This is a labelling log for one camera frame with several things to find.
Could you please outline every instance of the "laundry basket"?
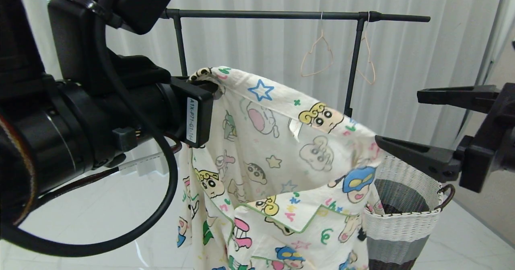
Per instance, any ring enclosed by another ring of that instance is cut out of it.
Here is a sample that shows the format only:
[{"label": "laundry basket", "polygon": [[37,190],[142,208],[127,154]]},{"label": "laundry basket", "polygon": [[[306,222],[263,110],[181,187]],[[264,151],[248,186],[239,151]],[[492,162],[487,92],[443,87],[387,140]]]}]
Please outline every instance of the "laundry basket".
[{"label": "laundry basket", "polygon": [[[433,231],[454,186],[387,156],[376,171],[375,186],[385,215],[365,211],[370,270],[411,269]],[[449,196],[443,193],[449,190]]]}]

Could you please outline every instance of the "white patterned fabric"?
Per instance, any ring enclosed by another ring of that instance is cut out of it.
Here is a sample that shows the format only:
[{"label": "white patterned fabric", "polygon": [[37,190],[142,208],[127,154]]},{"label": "white patterned fabric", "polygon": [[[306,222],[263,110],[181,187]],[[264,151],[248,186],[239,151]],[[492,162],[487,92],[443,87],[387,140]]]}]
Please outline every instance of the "white patterned fabric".
[{"label": "white patterned fabric", "polygon": [[204,68],[190,80],[222,93],[208,143],[179,164],[177,246],[193,245],[195,269],[367,269],[362,213],[382,210],[375,134],[255,74]]}]

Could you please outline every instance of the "black metal rack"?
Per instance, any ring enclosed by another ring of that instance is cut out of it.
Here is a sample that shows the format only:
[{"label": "black metal rack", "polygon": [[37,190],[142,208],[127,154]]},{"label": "black metal rack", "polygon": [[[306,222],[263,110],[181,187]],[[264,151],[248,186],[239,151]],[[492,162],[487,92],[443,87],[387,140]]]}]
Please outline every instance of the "black metal rack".
[{"label": "black metal rack", "polygon": [[181,18],[222,18],[222,19],[353,19],[357,21],[356,37],[354,41],[354,50],[352,53],[351,72],[349,74],[349,84],[347,86],[347,95],[345,98],[344,114],[352,117],[351,98],[352,89],[354,87],[354,78],[356,75],[357,58],[359,55],[359,46],[365,22],[374,21],[416,21],[427,23],[431,20],[428,16],[421,15],[401,15],[401,14],[382,14],[379,12],[294,12],[294,11],[221,11],[221,10],[179,10],[176,8],[167,8],[161,15],[162,19],[173,19],[175,25],[175,35],[177,36],[177,45],[179,47],[179,59],[181,63],[181,72],[183,76],[187,76],[186,56],[184,53],[184,41],[182,39]]}]

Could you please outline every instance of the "basket handle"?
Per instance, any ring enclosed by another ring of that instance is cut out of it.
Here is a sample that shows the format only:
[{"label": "basket handle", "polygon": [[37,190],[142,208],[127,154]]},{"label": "basket handle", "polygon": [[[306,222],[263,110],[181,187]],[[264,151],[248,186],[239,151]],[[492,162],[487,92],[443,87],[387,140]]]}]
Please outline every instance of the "basket handle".
[{"label": "basket handle", "polygon": [[454,194],[456,193],[456,188],[454,188],[452,184],[446,184],[444,187],[439,189],[437,193],[445,193],[447,190],[449,190],[449,196],[447,196],[447,198],[442,202],[442,204],[440,206],[437,206],[435,210],[443,210],[443,208],[445,208],[445,206],[447,206],[447,204],[449,204],[449,202],[454,197]]}]

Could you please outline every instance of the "white tile floor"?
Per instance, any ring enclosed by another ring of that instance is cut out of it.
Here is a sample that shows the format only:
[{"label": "white tile floor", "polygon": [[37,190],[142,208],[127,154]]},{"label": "white tile floor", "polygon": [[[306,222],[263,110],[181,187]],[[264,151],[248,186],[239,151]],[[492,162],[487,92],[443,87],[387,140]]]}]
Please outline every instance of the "white tile floor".
[{"label": "white tile floor", "polygon": [[[136,173],[105,178],[45,205],[22,227],[68,243],[117,237],[140,224],[159,204],[167,177]],[[136,242],[86,258],[57,258],[0,242],[1,270],[192,270],[195,253],[177,249],[179,187],[164,217]],[[515,270],[515,250],[451,202],[430,236],[414,270]]]}]

